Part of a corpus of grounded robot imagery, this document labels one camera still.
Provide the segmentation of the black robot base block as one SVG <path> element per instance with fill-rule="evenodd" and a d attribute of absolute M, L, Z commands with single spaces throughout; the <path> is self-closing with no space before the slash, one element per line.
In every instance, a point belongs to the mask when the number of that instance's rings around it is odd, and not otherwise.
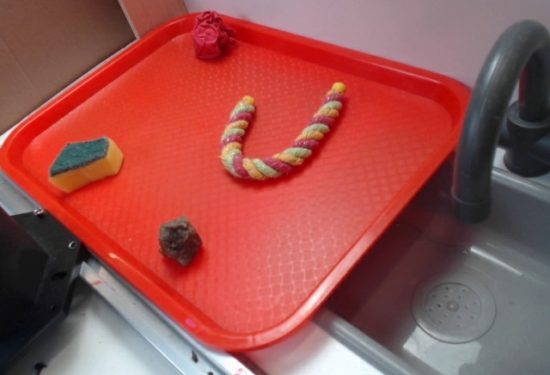
<path fill-rule="evenodd" d="M 1 346 L 30 342 L 67 314 L 83 248 L 48 213 L 1 211 Z"/>

